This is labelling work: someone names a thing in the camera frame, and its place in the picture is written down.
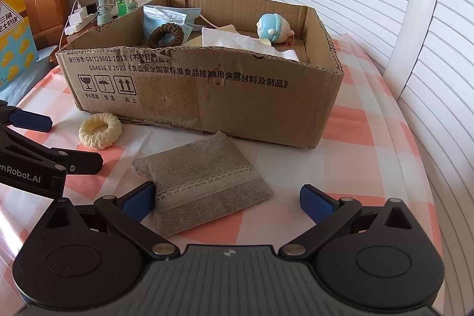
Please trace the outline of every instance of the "scrunchie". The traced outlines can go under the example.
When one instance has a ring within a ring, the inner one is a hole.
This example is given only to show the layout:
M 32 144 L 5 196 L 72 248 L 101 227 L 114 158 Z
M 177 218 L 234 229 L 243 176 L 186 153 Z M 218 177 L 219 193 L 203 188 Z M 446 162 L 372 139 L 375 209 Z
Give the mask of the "scrunchie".
M 165 35 L 171 34 L 173 39 L 171 42 L 160 44 L 160 41 L 164 38 Z M 162 47 L 172 47 L 172 46 L 181 46 L 184 41 L 184 32 L 181 26 L 178 26 L 175 23 L 162 24 L 160 27 L 157 27 L 150 34 L 148 39 L 148 45 L 151 49 L 159 49 Z
M 107 125 L 104 131 L 94 133 L 100 126 Z M 79 139 L 90 149 L 105 149 L 119 139 L 122 134 L 122 122 L 112 113 L 99 113 L 88 117 L 79 129 Z

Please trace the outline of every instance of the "blue figurine keychain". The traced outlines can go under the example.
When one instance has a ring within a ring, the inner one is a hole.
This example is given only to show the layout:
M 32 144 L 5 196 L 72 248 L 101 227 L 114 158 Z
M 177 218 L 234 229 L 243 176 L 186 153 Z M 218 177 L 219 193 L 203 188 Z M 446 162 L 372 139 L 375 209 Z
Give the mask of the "blue figurine keychain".
M 295 32 L 280 14 L 262 15 L 257 23 L 257 33 L 260 39 L 268 39 L 271 43 L 293 46 Z

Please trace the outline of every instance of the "pink checkered bedsheet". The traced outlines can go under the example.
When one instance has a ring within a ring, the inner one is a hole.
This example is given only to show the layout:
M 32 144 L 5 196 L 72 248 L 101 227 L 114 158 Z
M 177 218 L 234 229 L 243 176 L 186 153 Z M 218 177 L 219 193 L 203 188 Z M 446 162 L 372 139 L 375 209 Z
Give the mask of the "pink checkered bedsheet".
M 170 237 L 188 243 L 272 244 L 280 246 L 314 225 L 300 209 L 298 194 L 310 183 L 334 198 L 349 195 L 364 205 L 403 199 L 441 252 L 430 186 L 414 138 L 387 85 L 369 57 L 348 35 L 334 39 L 345 76 L 329 122 L 315 150 L 235 140 L 272 187 L 273 198 L 219 220 Z M 49 133 L 17 129 L 47 147 L 86 150 L 78 130 L 87 113 L 77 110 L 59 68 L 53 69 L 20 103 L 24 110 L 50 116 Z M 106 194 L 123 195 L 142 181 L 130 170 L 136 157 L 201 139 L 189 132 L 124 125 L 119 141 L 100 151 L 104 166 L 96 176 L 68 176 L 65 196 L 89 204 Z M 11 266 L 51 200 L 0 184 L 0 316 L 22 307 Z

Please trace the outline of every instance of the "charging cable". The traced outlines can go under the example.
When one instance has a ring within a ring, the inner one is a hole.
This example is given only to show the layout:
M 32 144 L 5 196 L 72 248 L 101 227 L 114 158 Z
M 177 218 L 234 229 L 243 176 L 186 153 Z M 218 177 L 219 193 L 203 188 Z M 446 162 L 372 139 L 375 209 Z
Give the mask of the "charging cable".
M 66 23 L 65 23 L 65 25 L 64 25 L 64 27 L 63 27 L 63 32 L 61 33 L 61 38 L 59 39 L 59 48 L 58 48 L 58 51 L 61 50 L 61 43 L 63 42 L 64 30 L 66 30 L 66 27 L 67 27 L 67 25 L 68 25 L 68 23 L 69 23 L 69 18 L 70 18 L 71 15 L 74 13 L 74 7 L 75 7 L 76 4 L 79 6 L 79 8 L 81 7 L 81 4 L 79 3 L 79 1 L 78 1 L 78 0 L 75 0 L 74 3 L 73 3 L 73 8 L 71 9 L 71 13 L 70 13 L 69 16 L 67 17 L 67 21 L 66 21 Z
M 204 18 L 204 17 L 202 16 L 202 14 L 201 14 L 201 18 L 202 18 L 206 23 L 208 23 L 208 24 L 210 24 L 212 27 L 214 27 L 215 29 L 218 29 L 218 28 L 219 28 L 219 27 L 216 26 L 214 23 L 211 23 L 211 22 L 209 22 L 206 18 Z
M 112 12 L 112 9 L 114 8 L 115 4 L 114 4 L 114 0 L 105 0 L 105 4 L 101 4 L 99 6 L 97 6 L 97 11 L 98 12 Z

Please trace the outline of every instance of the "white cable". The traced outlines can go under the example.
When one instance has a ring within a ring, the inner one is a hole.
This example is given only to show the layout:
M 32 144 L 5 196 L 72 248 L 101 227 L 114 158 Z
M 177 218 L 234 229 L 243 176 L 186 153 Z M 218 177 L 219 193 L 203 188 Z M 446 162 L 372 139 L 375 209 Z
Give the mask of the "white cable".
M 58 48 L 58 51 L 61 50 L 61 42 L 63 41 L 64 30 L 66 29 L 67 24 L 69 23 L 69 18 L 70 18 L 71 15 L 74 13 L 74 7 L 75 7 L 76 3 L 77 3 L 77 4 L 80 4 L 78 0 L 75 0 L 74 3 L 73 3 L 73 8 L 71 9 L 71 13 L 70 13 L 69 16 L 67 17 L 66 24 L 64 25 L 64 27 L 63 27 L 63 32 L 61 33 L 61 38 L 59 39 L 59 48 Z
M 106 2 L 105 4 L 100 4 L 100 5 L 98 5 L 98 6 L 97 6 L 97 11 L 98 11 L 98 12 L 109 12 L 109 11 L 111 12 L 112 9 L 113 9 L 114 6 L 115 6 L 115 4 L 113 3 L 114 0 L 112 0 L 112 3 L 109 3 L 108 1 L 109 1 L 109 0 L 105 0 L 105 2 Z
M 201 18 L 204 19 L 205 22 L 207 22 L 208 24 L 210 24 L 210 25 L 211 25 L 212 27 L 214 27 L 215 29 L 218 29 L 218 28 L 219 28 L 219 26 L 216 26 L 215 24 L 209 22 L 206 18 L 204 18 L 204 17 L 202 16 L 202 14 L 201 14 Z

